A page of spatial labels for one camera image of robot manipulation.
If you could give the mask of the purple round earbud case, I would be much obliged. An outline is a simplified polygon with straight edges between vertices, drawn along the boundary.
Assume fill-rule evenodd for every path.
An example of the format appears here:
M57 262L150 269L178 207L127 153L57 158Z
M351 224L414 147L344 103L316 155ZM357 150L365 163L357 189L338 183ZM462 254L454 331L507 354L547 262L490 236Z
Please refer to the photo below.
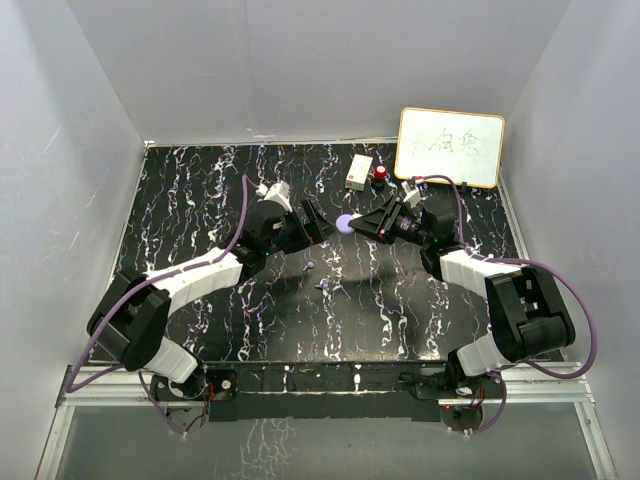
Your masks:
M337 231L341 235L350 235L354 233L354 229L350 226L350 221L353 219L351 214L340 215L335 222Z

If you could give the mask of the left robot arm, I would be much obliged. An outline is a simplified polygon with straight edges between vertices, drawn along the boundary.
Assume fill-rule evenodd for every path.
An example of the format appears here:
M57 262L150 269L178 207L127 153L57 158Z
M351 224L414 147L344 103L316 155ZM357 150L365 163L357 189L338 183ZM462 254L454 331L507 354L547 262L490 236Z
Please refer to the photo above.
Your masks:
M187 304L234 287L265 267L273 254L292 254L320 244L335 233L313 204L304 200L306 219L274 200L243 212L243 225L225 249L163 271L118 272L87 324L96 343L128 371L145 369L171 381L182 397L194 399L206 387L202 362L169 340L169 317Z

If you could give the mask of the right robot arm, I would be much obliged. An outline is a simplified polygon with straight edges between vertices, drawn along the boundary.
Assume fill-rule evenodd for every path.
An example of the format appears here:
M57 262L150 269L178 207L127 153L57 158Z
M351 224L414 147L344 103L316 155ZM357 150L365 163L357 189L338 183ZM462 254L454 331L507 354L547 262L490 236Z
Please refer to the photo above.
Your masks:
M491 331L451 351L442 372L403 374L423 384L466 397L492 371L568 346L575 327L554 277L539 267L481 261L463 248L452 208L437 202L419 216L399 199L349 221L356 233L383 244L402 239L420 247L423 268L435 279L460 286L486 300Z

